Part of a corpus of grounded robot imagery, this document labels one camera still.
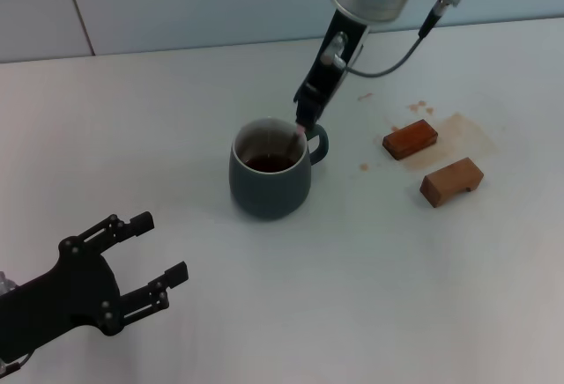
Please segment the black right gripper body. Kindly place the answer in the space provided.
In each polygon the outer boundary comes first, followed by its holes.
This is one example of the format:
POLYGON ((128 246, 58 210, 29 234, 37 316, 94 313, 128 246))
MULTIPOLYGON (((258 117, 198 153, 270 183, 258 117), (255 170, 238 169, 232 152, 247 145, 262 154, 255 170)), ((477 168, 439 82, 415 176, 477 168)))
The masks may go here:
POLYGON ((357 23, 340 11, 335 11, 321 47, 316 54, 315 61, 298 88, 293 101, 298 102, 304 96, 308 96, 319 106, 326 107, 344 80, 345 72, 337 67, 323 64, 321 62, 323 51, 330 45, 330 42, 338 33, 343 33, 347 40, 340 57, 347 64, 354 63, 362 50, 368 30, 367 25, 357 23))

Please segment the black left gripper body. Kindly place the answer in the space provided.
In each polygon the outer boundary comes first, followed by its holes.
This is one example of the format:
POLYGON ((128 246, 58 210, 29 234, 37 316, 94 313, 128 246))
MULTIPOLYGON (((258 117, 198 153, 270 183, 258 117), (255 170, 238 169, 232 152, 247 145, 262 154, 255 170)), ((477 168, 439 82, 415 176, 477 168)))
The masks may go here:
POLYGON ((120 291, 99 248, 62 243, 50 271, 1 297, 1 359, 13 362, 82 326, 121 332, 120 291))

